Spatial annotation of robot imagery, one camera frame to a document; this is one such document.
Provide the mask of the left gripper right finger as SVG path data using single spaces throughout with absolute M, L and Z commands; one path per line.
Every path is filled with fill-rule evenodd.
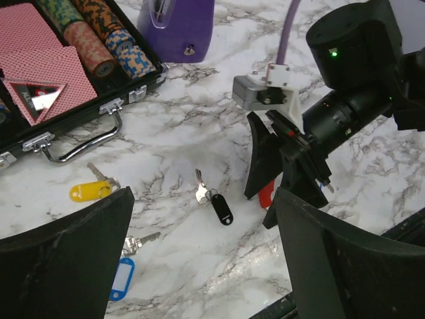
M 276 216 L 299 318 L 423 318 L 424 212 L 383 235 L 278 188 Z

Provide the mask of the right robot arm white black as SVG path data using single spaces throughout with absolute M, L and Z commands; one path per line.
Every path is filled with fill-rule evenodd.
M 331 152 L 382 115 L 399 130 L 424 129 L 424 52 L 402 52 L 388 1 L 342 6 L 320 18 L 306 41 L 330 89 L 307 111 L 281 60 L 234 78 L 232 97 L 248 111 L 252 132 L 247 198 L 281 177 L 284 189 L 324 207 Z

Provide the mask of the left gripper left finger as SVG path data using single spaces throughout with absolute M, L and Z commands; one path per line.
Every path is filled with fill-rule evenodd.
M 126 187 L 1 239 L 1 317 L 103 318 L 133 205 Z

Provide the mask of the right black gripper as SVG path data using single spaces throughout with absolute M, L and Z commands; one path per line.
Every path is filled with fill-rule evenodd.
M 325 206 L 328 200 L 318 183 L 330 183 L 330 170 L 325 161 L 314 160 L 311 145 L 298 127 L 277 110 L 266 116 L 272 121 L 271 133 L 260 117 L 247 115 L 252 133 L 252 156 L 244 190 L 247 199 L 258 194 L 283 172 L 281 187 L 312 206 Z

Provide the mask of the key with black tag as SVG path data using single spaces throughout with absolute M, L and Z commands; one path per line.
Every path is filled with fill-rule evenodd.
M 234 221 L 234 217 L 224 196 L 216 189 L 210 189 L 207 187 L 202 179 L 201 170 L 196 169 L 195 175 L 198 183 L 198 189 L 195 193 L 195 197 L 198 203 L 211 203 L 219 221 L 225 226 L 231 225 Z

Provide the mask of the metal key organizer red handle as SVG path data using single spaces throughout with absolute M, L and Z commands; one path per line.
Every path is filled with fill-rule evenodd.
M 263 209 L 271 206 L 275 194 L 275 179 L 268 183 L 258 194 L 260 206 Z

